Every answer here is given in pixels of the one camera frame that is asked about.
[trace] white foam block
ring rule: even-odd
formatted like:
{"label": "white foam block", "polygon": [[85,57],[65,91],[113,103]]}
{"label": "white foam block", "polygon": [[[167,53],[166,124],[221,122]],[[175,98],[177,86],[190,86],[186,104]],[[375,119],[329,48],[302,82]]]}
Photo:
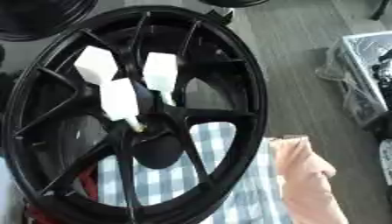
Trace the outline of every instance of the white foam block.
{"label": "white foam block", "polygon": [[85,81],[95,85],[111,81],[118,71],[113,54],[95,46],[87,46],[74,63]]}
{"label": "white foam block", "polygon": [[171,53],[150,52],[143,69],[143,76],[147,87],[170,93],[176,85],[177,56]]}
{"label": "white foam block", "polygon": [[101,107],[110,120],[127,120],[139,114],[137,96],[130,79],[105,82],[100,85],[100,90]]}

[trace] wheel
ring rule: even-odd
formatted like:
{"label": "wheel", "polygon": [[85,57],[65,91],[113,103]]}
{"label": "wheel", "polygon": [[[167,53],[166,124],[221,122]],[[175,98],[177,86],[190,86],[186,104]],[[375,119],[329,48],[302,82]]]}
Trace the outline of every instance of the wheel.
{"label": "wheel", "polygon": [[[73,66],[86,46],[110,50],[120,68],[116,78],[132,80],[144,132],[136,133],[127,123],[111,122],[104,115],[98,87],[86,83]],[[164,104],[145,85],[142,68],[149,52],[177,54],[179,74],[172,93],[176,106]],[[185,89],[195,78],[220,88],[232,109],[189,108]],[[250,50],[210,17],[170,6],[114,10],[61,34],[24,71],[5,114],[4,154],[25,197],[61,222],[198,223],[224,201],[257,152],[267,121],[264,85]],[[57,139],[68,132],[60,127],[83,116],[99,121],[106,134],[58,170],[62,145]],[[208,174],[189,129],[210,122],[232,123],[236,132],[223,161]],[[148,149],[174,148],[173,153],[186,153],[199,183],[177,198],[141,205],[135,193],[132,158],[138,148],[148,151],[145,143]],[[124,207],[86,198],[73,185],[81,172],[110,155],[116,156],[120,168],[127,200]],[[175,160],[176,155],[168,158]],[[162,154],[152,150],[143,156],[154,160]]]}

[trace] wheel spoke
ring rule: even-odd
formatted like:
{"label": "wheel spoke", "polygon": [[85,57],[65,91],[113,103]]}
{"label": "wheel spoke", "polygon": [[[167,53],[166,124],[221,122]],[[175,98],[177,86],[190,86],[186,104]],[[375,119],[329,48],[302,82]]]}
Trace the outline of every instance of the wheel spoke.
{"label": "wheel spoke", "polygon": [[99,47],[106,48],[110,50],[113,54],[118,54],[118,51],[107,41],[105,41],[103,38],[98,37],[94,33],[92,33],[88,29],[83,29],[80,30],[82,34],[84,34],[86,37],[92,39]]}
{"label": "wheel spoke", "polygon": [[112,146],[107,137],[93,146],[86,154],[77,158],[68,168],[66,168],[57,178],[47,185],[40,193],[45,195],[50,191],[58,191],[69,187],[73,181],[89,168],[91,165],[97,164],[105,157],[113,154]]}
{"label": "wheel spoke", "polygon": [[43,123],[49,123],[53,120],[61,119],[69,117],[69,110],[72,109],[78,102],[77,94],[74,94],[67,100],[63,101],[61,104],[57,105],[56,107],[50,109],[49,111],[45,112],[43,115],[40,115],[32,122],[29,122],[23,128],[19,129],[15,136],[23,135],[25,132],[37,128]]}
{"label": "wheel spoke", "polygon": [[[122,139],[127,139],[126,133],[122,134]],[[121,141],[115,146],[115,155],[117,157],[120,175],[122,179],[122,188],[124,191],[125,200],[128,207],[129,219],[131,223],[137,224],[137,212],[141,209],[140,201],[137,198],[135,189],[135,180],[133,172],[133,153],[130,144],[131,141]]]}
{"label": "wheel spoke", "polygon": [[191,134],[188,129],[183,128],[180,132],[180,140],[183,145],[186,154],[191,159],[193,166],[198,174],[199,182],[201,184],[212,185],[213,181],[210,176],[208,176],[207,169],[201,160],[201,156],[196,149],[196,145],[194,144]]}
{"label": "wheel spoke", "polygon": [[232,123],[237,125],[255,119],[256,115],[249,112],[225,109],[187,108],[185,119],[189,126],[200,123]]}
{"label": "wheel spoke", "polygon": [[240,72],[245,65],[241,59],[232,59],[228,61],[201,61],[188,63],[179,67],[179,73],[193,74],[193,77],[202,77],[215,72],[220,74],[235,74]]}
{"label": "wheel spoke", "polygon": [[189,49],[189,45],[194,37],[194,33],[196,32],[197,28],[200,26],[200,21],[196,21],[193,23],[191,30],[186,34],[184,42],[181,44],[181,47],[178,50],[178,56],[183,58],[186,56],[186,51]]}
{"label": "wheel spoke", "polygon": [[54,71],[52,71],[52,70],[50,70],[50,69],[48,69],[48,68],[46,68],[46,67],[39,67],[38,70],[39,70],[41,73],[48,74],[48,75],[52,76],[52,77],[55,78],[56,80],[62,82],[63,84],[65,84],[66,86],[68,86],[69,88],[71,88],[73,91],[76,92],[76,91],[78,90],[76,84],[73,83],[71,80],[69,80],[69,79],[68,79],[67,77],[65,77],[64,75],[61,75],[61,74],[59,74],[59,73],[56,73],[56,72],[54,72]]}
{"label": "wheel spoke", "polygon": [[137,62],[136,51],[137,44],[143,35],[142,29],[144,28],[150,16],[151,14],[149,12],[143,14],[142,18],[137,23],[135,34],[133,35],[132,39],[129,40],[129,43],[127,44],[128,47],[122,53],[123,60],[126,61],[126,63],[124,63],[125,69],[129,78],[131,79],[135,79],[135,77],[130,77],[132,74],[136,74],[138,79],[143,77],[142,68]]}
{"label": "wheel spoke", "polygon": [[136,32],[129,42],[129,49],[133,53],[137,45],[137,41],[142,37],[142,29],[145,26],[147,19],[151,16],[149,12],[144,13],[140,21],[137,23]]}

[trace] black wheel rim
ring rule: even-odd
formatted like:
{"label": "black wheel rim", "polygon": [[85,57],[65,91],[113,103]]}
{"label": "black wheel rim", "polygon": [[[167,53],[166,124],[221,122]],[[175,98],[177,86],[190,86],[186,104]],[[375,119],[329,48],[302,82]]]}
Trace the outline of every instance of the black wheel rim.
{"label": "black wheel rim", "polygon": [[[135,137],[136,134],[129,131],[123,122],[108,122],[104,118],[102,112],[96,109],[99,105],[96,87],[82,81],[70,65],[75,59],[74,55],[86,45],[107,48],[114,53],[121,68],[118,75],[130,77],[134,83],[140,83],[142,86],[141,67],[137,63],[135,52],[145,32],[156,30],[162,25],[186,30],[176,51],[183,61],[189,57],[188,51],[196,36],[195,31],[206,37],[206,42],[211,41],[219,47],[227,60],[185,62],[178,65],[178,84],[173,93],[178,106],[170,107],[154,101],[154,106],[148,107],[140,115],[141,119],[146,120],[151,114],[170,120],[171,127],[174,127],[171,130],[181,139],[182,147],[189,146],[185,152],[192,160],[200,182],[197,187],[176,199],[154,206],[141,206],[130,175],[132,170],[126,168],[131,167],[131,162],[125,158],[131,157],[132,152],[122,147],[121,138],[124,135]],[[124,30],[125,33],[129,33],[129,40],[125,42],[129,47],[122,49],[118,43],[128,38],[124,37]],[[116,40],[118,33],[121,34],[120,40]],[[225,71],[227,74],[230,74],[230,71],[241,71],[241,77],[227,75],[224,80],[245,85],[241,86],[240,91],[245,98],[232,97],[233,101],[237,99],[237,103],[242,104],[242,107],[233,111],[184,108],[183,91],[190,77],[194,78],[200,72],[211,74],[216,70]],[[189,72],[189,77],[181,75],[184,71],[193,72]],[[29,120],[26,117],[30,113],[30,98],[34,96],[33,88],[40,85],[39,79],[57,81],[59,87],[67,89],[61,93],[67,95],[60,97],[63,100],[58,101],[55,107],[44,110],[44,113],[41,113],[43,115]],[[26,198],[33,205],[65,223],[197,223],[221,204],[252,161],[266,126],[266,104],[263,74],[249,49],[228,28],[216,24],[205,15],[176,7],[130,7],[91,18],[63,34],[24,71],[14,88],[4,119],[3,140],[7,149],[5,156]],[[58,120],[78,113],[96,117],[102,126],[108,129],[107,136],[86,155],[80,157],[65,173],[55,179],[45,178],[47,175],[39,165],[36,152],[32,150],[34,137],[31,136]],[[200,156],[194,151],[194,144],[192,140],[189,141],[188,131],[194,124],[207,122],[230,122],[237,129],[229,152],[210,175],[206,174]],[[124,193],[128,202],[127,208],[99,204],[70,189],[78,173],[111,154],[115,154],[119,161],[122,182],[127,189]]]}
{"label": "black wheel rim", "polygon": [[200,0],[205,4],[216,5],[225,8],[244,8],[257,4],[263,4],[269,0]]}
{"label": "black wheel rim", "polygon": [[0,17],[3,20],[0,22],[0,39],[29,41],[62,32],[87,16],[97,0],[20,2],[0,3]]}

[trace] wheel rim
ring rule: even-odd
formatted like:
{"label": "wheel rim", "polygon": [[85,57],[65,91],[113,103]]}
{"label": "wheel rim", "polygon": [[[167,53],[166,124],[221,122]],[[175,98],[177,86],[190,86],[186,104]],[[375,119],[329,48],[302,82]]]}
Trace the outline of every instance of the wheel rim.
{"label": "wheel rim", "polygon": [[[123,24],[127,24],[125,29],[121,26]],[[127,139],[135,138],[137,135],[129,131],[123,122],[108,122],[101,111],[98,110],[97,113],[96,106],[99,104],[99,99],[97,99],[96,87],[82,82],[80,77],[77,78],[70,65],[77,53],[86,45],[108,48],[114,53],[121,68],[122,72],[119,75],[126,75],[134,82],[143,85],[141,67],[137,64],[138,57],[135,53],[138,42],[145,35],[145,30],[158,29],[166,25],[186,30],[177,51],[177,55],[184,59],[184,64],[178,65],[180,75],[173,93],[178,106],[170,107],[159,102],[156,104],[154,100],[154,107],[147,106],[141,117],[148,121],[151,114],[160,115],[168,119],[169,123],[173,123],[168,127],[175,133],[176,138],[181,140],[183,148],[185,145],[189,146],[184,151],[198,171],[200,184],[175,199],[154,206],[141,206],[134,191],[132,170],[125,168],[132,167],[131,162],[125,159],[132,156],[131,150],[122,147],[124,141],[121,138],[125,135]],[[125,51],[116,44],[124,39],[124,30],[126,33],[130,30],[133,33],[128,42],[130,48]],[[194,36],[199,35],[195,31],[206,37],[207,43],[214,43],[220,48],[227,60],[197,63],[186,61],[187,57],[192,57],[188,51],[194,49],[192,46]],[[124,61],[129,62],[127,66],[124,65]],[[182,77],[181,68],[184,69],[183,72],[191,70],[193,72],[189,72],[190,76]],[[232,112],[185,108],[183,91],[190,78],[194,78],[201,72],[211,74],[216,70],[226,73],[230,71],[245,73],[239,80],[235,75],[224,79],[244,85],[245,88],[241,87],[241,89],[245,90],[240,92],[243,92],[245,98],[237,95],[231,99],[242,106],[245,105],[245,108],[239,106]],[[55,103],[55,110],[52,110],[53,107],[43,109],[44,112],[49,111],[48,114],[44,113],[29,121],[26,118],[32,116],[29,114],[31,108],[29,105],[32,104],[31,101],[34,102],[30,98],[35,95],[34,87],[41,85],[40,79],[44,79],[43,82],[47,81],[46,79],[56,81],[59,83],[58,86],[51,83],[56,88],[66,87],[67,90],[59,91],[60,95],[66,97]],[[256,60],[248,48],[226,27],[216,24],[205,15],[176,7],[143,6],[115,10],[89,19],[63,34],[37,58],[30,68],[24,71],[10,98],[4,119],[3,140],[7,149],[5,156],[27,199],[64,222],[128,223],[131,220],[132,223],[194,223],[206,218],[221,204],[256,154],[266,125],[266,101],[263,77]],[[26,150],[32,148],[34,137],[31,136],[51,126],[50,123],[56,123],[64,119],[65,115],[67,117],[74,112],[95,116],[108,129],[108,135],[89,150],[87,155],[70,166],[65,174],[56,179],[42,178],[47,175],[41,167],[37,167],[39,162],[35,152]],[[189,138],[188,131],[194,124],[206,122],[230,122],[237,130],[229,152],[210,175],[206,174],[200,156],[194,152],[194,144]],[[110,154],[115,154],[119,160],[124,189],[128,189],[125,191],[125,197],[129,202],[127,208],[99,204],[83,198],[70,189],[71,182],[76,179],[78,173]]]}

